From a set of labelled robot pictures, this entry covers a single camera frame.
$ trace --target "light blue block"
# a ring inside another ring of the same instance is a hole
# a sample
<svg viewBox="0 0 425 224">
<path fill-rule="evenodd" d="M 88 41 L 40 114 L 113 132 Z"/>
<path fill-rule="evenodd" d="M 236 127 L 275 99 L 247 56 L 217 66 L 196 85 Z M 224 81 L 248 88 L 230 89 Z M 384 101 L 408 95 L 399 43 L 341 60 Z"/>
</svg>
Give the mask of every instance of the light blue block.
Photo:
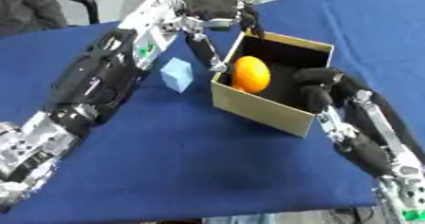
<svg viewBox="0 0 425 224">
<path fill-rule="evenodd" d="M 169 88 L 179 93 L 182 93 L 194 80 L 191 64 L 177 58 L 171 59 L 161 69 L 161 77 Z"/>
</svg>

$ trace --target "open box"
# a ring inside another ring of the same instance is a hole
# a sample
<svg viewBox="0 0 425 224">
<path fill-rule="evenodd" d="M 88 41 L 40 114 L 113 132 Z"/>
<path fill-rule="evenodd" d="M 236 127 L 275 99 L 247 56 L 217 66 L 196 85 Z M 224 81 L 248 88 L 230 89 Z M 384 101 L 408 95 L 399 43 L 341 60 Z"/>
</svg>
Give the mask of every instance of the open box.
<svg viewBox="0 0 425 224">
<path fill-rule="evenodd" d="M 245 118 L 305 137 L 314 115 L 305 111 L 296 70 L 327 67 L 334 47 L 328 44 L 266 32 L 265 38 L 242 32 L 231 48 L 226 63 L 242 56 L 262 60 L 270 70 L 270 84 L 256 94 L 231 87 L 231 75 L 216 73 L 212 78 L 213 105 Z"/>
</svg>

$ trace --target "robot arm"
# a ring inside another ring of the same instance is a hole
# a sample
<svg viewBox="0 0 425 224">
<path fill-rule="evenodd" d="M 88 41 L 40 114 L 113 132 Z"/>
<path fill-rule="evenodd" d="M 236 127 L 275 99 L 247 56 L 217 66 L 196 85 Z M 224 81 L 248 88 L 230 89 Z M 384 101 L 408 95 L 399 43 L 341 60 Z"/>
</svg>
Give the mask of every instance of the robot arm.
<svg viewBox="0 0 425 224">
<path fill-rule="evenodd" d="M 89 45 L 24 126 L 0 123 L 0 211 L 37 191 L 93 127 L 106 123 L 180 32 L 206 68 L 226 71 L 203 28 L 237 23 L 262 34 L 257 13 L 237 0 L 146 0 Z"/>
<path fill-rule="evenodd" d="M 424 154 L 388 102 L 332 68 L 303 69 L 295 79 L 336 151 L 378 180 L 387 223 L 424 220 Z"/>
</svg>

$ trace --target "blue fabric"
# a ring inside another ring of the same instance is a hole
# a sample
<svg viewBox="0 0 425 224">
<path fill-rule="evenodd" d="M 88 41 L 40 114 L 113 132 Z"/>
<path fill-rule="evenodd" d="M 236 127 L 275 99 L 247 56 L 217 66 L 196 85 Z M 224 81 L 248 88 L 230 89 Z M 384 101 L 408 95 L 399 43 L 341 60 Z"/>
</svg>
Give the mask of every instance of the blue fabric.
<svg viewBox="0 0 425 224">
<path fill-rule="evenodd" d="M 336 46 L 333 65 L 385 95 L 425 142 L 425 0 L 282 0 L 258 6 L 265 29 Z M 23 123 L 49 84 L 105 24 L 0 41 L 0 120 Z M 224 55 L 237 36 L 211 33 Z M 182 94 L 159 69 L 192 63 Z M 180 37 L 134 97 L 1 223 L 158 220 L 371 205 L 372 179 L 314 123 L 300 139 L 212 108 L 211 78 Z"/>
</svg>

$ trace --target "black glove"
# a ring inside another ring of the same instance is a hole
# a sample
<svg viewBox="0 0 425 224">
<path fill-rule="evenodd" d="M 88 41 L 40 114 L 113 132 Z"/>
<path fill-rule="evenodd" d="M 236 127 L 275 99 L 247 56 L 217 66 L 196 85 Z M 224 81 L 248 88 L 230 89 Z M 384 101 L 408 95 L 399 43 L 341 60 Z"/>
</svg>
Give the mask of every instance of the black glove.
<svg viewBox="0 0 425 224">
<path fill-rule="evenodd" d="M 251 28 L 252 34 L 263 38 L 264 31 L 259 22 L 259 14 L 249 3 L 243 3 L 243 8 L 239 7 L 238 0 L 182 0 L 184 6 L 179 9 L 177 15 L 195 17 L 202 21 L 213 19 L 235 19 L 240 12 L 240 26 L 243 31 Z M 228 30 L 225 28 L 211 28 L 213 30 Z"/>
<path fill-rule="evenodd" d="M 348 101 L 359 90 L 364 89 L 372 92 L 372 102 L 380 107 L 397 136 L 421 162 L 425 163 L 425 154 L 396 111 L 379 93 L 373 91 L 360 80 L 350 77 L 336 68 L 301 69 L 294 75 L 294 78 L 300 84 L 306 107 L 312 113 L 320 113 L 330 103 L 333 103 L 336 107 L 345 111 L 344 120 L 347 123 L 357 127 L 362 134 L 377 144 L 387 145 L 364 110 L 359 108 L 357 104 Z"/>
</svg>

